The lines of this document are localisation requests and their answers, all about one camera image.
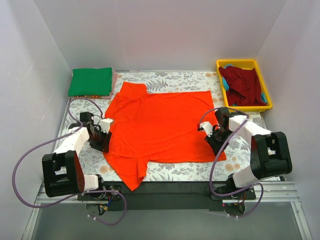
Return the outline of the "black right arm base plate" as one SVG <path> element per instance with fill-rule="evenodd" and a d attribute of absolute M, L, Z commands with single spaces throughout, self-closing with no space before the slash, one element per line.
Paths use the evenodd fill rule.
<path fill-rule="evenodd" d="M 218 194 L 215 195 L 210 190 L 209 186 L 204 188 L 204 192 L 209 196 L 211 200 L 255 200 L 256 193 L 253 188 L 249 188 L 245 191 L 238 192 L 236 194 L 230 194 L 227 191 L 227 187 L 222 184 L 213 184 L 212 189 Z"/>

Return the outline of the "floral patterned table mat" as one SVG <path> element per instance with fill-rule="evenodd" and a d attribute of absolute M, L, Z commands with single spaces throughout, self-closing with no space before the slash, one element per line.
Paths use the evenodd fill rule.
<path fill-rule="evenodd" d="M 148 93 L 179 93 L 210 91 L 215 107 L 223 107 L 224 98 L 220 80 L 212 71 L 127 71 L 119 72 L 114 92 L 120 91 L 123 82 L 146 85 Z M 73 118 L 78 118 L 81 112 L 91 112 L 95 121 L 99 120 L 100 112 L 106 111 L 112 101 L 97 99 L 95 103 L 87 100 L 67 101 L 67 107 L 62 118 L 59 135 L 65 135 Z M 249 165 L 250 144 L 235 135 L 225 149 L 227 157 L 219 161 L 214 168 L 213 179 L 225 181 L 227 177 Z M 114 169 L 105 160 L 100 151 L 86 144 L 79 156 L 82 170 L 85 174 L 100 174 L 105 181 L 120 181 Z M 147 165 L 145 181 L 208 181 L 211 162 L 157 163 Z"/>

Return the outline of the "folded green t shirt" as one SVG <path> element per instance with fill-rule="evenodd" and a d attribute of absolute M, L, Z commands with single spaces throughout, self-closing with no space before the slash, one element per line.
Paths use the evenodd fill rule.
<path fill-rule="evenodd" d="M 75 68 L 72 70 L 68 96 L 109 96 L 112 90 L 112 80 L 111 67 Z"/>

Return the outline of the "orange t shirt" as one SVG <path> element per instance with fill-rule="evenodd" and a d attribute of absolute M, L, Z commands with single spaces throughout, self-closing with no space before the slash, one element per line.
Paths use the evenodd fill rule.
<path fill-rule="evenodd" d="M 215 154 L 197 130 L 200 120 L 215 125 L 210 91 L 148 93 L 144 84 L 124 82 L 106 110 L 113 119 L 108 164 L 134 191 L 149 162 L 207 163 Z"/>

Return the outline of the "yellow plastic bin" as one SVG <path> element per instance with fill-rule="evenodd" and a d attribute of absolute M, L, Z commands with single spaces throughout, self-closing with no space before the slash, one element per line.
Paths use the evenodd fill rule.
<path fill-rule="evenodd" d="M 243 112 L 264 112 L 273 104 L 255 59 L 218 59 L 216 72 L 224 104 Z"/>

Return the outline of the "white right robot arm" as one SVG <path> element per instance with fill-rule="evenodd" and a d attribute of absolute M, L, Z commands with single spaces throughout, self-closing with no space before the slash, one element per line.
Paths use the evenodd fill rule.
<path fill-rule="evenodd" d="M 217 124 L 201 119 L 198 131 L 206 134 L 205 141 L 216 158 L 229 145 L 234 135 L 241 136 L 250 144 L 249 166 L 228 176 L 225 185 L 214 190 L 209 180 L 210 192 L 218 197 L 237 199 L 261 180 L 290 174 L 293 170 L 286 135 L 281 131 L 270 131 L 249 120 L 249 115 L 231 107 L 211 109 Z"/>

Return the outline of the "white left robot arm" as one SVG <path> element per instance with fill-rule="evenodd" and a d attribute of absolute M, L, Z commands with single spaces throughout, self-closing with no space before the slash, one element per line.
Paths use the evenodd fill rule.
<path fill-rule="evenodd" d="M 85 192 L 89 192 L 95 200 L 106 196 L 103 178 L 99 174 L 84 174 L 79 156 L 86 143 L 95 150 L 108 153 L 113 122 L 111 118 L 103 118 L 95 124 L 93 113 L 80 113 L 79 122 L 69 126 L 69 135 L 62 144 L 53 153 L 42 157 L 44 187 L 48 197 Z"/>

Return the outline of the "folded pink t shirt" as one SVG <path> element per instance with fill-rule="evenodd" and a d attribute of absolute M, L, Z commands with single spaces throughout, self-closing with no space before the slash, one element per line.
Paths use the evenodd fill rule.
<path fill-rule="evenodd" d="M 103 95 L 78 95 L 78 96 L 74 96 L 73 98 L 106 99 L 106 100 L 110 100 L 112 98 L 112 96 L 114 95 L 117 79 L 118 79 L 118 74 L 116 73 L 115 70 L 113 70 L 112 71 L 111 91 L 110 91 L 109 95 L 105 95 L 105 96 L 103 96 Z"/>

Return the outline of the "aluminium frame rail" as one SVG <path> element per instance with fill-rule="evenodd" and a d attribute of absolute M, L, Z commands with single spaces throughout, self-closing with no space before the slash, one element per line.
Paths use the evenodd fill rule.
<path fill-rule="evenodd" d="M 52 207 L 45 191 L 37 197 L 26 226 L 25 240 L 310 240 L 294 183 L 265 181 L 243 204 L 211 196 L 200 182 L 143 182 L 135 191 L 126 187 L 123 202 L 113 202 L 102 222 L 91 218 L 98 203 L 85 196 Z M 105 222 L 116 222 L 115 226 Z"/>

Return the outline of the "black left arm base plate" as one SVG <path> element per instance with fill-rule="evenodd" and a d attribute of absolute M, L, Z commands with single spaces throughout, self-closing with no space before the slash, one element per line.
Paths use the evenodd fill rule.
<path fill-rule="evenodd" d="M 78 201 L 119 201 L 122 197 L 119 193 L 122 193 L 122 186 L 119 184 L 104 184 L 102 187 L 97 189 L 98 191 L 108 190 L 108 192 L 99 192 L 99 193 L 86 193 L 84 195 L 79 195 L 77 197 Z"/>

